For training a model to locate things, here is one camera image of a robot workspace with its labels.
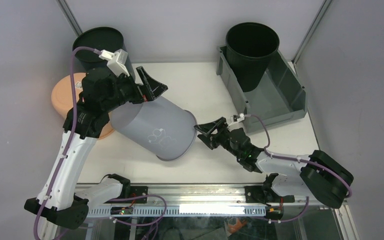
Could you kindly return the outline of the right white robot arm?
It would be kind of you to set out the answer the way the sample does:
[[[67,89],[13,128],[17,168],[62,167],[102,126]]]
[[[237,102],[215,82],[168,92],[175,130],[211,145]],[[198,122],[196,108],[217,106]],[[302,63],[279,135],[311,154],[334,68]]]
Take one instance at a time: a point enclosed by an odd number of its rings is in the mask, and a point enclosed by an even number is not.
[[[270,151],[268,144],[258,147],[243,128],[231,130],[225,117],[194,128],[209,149],[222,147],[248,172],[266,175],[261,187],[250,191],[256,202],[269,206],[298,196],[338,209],[353,194],[354,176],[322,150],[293,155]]]

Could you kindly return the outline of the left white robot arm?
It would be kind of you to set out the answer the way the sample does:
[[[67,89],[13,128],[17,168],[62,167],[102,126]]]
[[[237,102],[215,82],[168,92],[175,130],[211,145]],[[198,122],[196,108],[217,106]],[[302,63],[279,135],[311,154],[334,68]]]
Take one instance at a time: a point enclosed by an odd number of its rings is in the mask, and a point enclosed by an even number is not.
[[[26,200],[25,210],[75,230],[84,223],[90,209],[108,201],[131,200],[130,180],[115,173],[82,192],[75,193],[75,188],[89,153],[110,121],[110,112],[127,103],[154,101],[168,89],[142,66],[136,71],[141,83],[126,73],[116,75],[104,67],[86,72],[82,91],[74,96],[73,107],[66,115],[52,172],[38,196]]]

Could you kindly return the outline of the black cylindrical bin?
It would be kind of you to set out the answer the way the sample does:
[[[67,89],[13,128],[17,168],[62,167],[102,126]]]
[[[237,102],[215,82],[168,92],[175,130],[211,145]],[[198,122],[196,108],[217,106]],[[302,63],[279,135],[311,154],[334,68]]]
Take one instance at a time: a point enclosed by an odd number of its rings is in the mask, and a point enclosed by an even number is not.
[[[278,34],[257,22],[232,26],[225,36],[225,57],[243,92],[253,91],[260,83],[280,46]]]

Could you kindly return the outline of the dark blue cylindrical container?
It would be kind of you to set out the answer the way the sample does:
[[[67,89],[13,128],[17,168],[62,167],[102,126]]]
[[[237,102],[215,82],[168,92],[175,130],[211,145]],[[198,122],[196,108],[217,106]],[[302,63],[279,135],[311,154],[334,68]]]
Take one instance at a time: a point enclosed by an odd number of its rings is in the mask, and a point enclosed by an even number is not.
[[[89,47],[97,50],[116,52],[120,49],[127,51],[124,36],[112,27],[100,26],[89,29],[76,38],[72,44],[72,49],[78,47]],[[107,61],[89,50],[80,50],[75,55],[85,71],[93,68],[106,67]]]

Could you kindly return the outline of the orange plastic bucket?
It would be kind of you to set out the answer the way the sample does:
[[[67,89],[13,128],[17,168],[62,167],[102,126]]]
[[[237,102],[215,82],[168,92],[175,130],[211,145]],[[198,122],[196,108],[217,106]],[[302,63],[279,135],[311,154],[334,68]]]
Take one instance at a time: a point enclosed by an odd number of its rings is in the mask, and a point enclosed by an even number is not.
[[[72,131],[83,140],[102,139],[115,131],[110,123],[111,112],[99,108],[92,91],[88,75],[80,72],[60,80],[51,93],[53,107],[64,117],[64,131]]]

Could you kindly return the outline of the grey storage crate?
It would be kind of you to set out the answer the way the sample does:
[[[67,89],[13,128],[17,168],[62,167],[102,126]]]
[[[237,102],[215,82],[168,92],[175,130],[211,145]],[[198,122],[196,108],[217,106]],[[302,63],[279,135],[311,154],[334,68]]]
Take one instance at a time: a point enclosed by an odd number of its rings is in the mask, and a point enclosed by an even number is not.
[[[237,77],[226,60],[225,45],[218,46],[216,74],[221,77],[236,111],[248,117],[242,122],[247,133],[263,130],[266,127],[299,120],[307,113],[307,96],[293,68],[280,51],[269,63],[258,86],[243,92]]]

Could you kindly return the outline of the grey plastic bucket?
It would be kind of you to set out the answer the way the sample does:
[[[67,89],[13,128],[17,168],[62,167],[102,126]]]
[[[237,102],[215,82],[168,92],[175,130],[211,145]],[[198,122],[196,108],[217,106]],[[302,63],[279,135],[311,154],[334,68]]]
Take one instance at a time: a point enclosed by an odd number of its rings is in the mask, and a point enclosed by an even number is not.
[[[167,162],[181,158],[197,136],[196,117],[162,96],[119,106],[111,112],[110,124],[116,132]]]

